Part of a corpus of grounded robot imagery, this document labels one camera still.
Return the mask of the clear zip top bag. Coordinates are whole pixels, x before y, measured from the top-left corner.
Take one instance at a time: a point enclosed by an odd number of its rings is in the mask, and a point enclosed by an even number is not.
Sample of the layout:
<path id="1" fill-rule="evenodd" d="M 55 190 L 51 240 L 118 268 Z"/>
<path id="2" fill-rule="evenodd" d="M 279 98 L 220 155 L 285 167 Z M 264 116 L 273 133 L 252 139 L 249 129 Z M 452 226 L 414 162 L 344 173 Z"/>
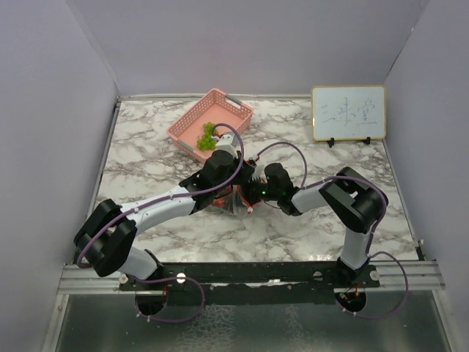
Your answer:
<path id="1" fill-rule="evenodd" d="M 254 212 L 263 196 L 262 188 L 253 183 L 230 186 L 215 197 L 212 206 L 237 216 L 247 216 Z"/>

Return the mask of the green fake grapes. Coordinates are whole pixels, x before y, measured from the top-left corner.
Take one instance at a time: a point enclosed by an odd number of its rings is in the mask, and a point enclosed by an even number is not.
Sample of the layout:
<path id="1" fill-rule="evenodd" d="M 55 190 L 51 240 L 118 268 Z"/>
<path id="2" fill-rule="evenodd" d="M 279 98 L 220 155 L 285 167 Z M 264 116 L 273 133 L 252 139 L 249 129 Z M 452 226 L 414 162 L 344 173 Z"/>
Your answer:
<path id="1" fill-rule="evenodd" d="M 202 152 L 215 150 L 217 138 L 219 137 L 218 131 L 214 128 L 215 124 L 207 122 L 203 124 L 204 133 L 197 139 L 197 149 Z"/>

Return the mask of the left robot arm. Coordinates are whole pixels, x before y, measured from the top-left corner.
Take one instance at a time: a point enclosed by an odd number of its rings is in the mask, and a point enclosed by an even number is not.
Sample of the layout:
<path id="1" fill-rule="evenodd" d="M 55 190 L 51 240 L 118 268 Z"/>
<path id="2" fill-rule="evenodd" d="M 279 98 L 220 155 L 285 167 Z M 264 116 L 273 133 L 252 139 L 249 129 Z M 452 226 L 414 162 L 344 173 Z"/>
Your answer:
<path id="1" fill-rule="evenodd" d="M 79 268 L 93 268 L 100 277 L 115 272 L 133 276 L 142 287 L 156 288 L 161 263 L 149 250 L 133 247 L 135 238 L 168 220 L 189 216 L 213 205 L 228 190 L 247 183 L 256 169 L 240 152 L 216 150 L 204 166 L 160 196 L 118 205 L 102 201 L 74 238 Z"/>

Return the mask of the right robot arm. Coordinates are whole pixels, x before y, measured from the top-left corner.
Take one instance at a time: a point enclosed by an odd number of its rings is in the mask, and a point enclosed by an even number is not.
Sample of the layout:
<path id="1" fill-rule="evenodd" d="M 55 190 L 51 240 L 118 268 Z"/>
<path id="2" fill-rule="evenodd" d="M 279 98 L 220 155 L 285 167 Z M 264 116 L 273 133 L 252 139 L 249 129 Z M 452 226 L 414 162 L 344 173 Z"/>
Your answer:
<path id="1" fill-rule="evenodd" d="M 363 278 L 377 225 L 388 207 L 388 198 L 373 183 L 346 166 L 338 174 L 306 187 L 292 184 L 280 163 L 265 167 L 265 178 L 240 187 L 249 205 L 276 202 L 288 216 L 300 216 L 326 205 L 345 226 L 344 245 L 337 260 L 336 277 L 352 287 Z"/>

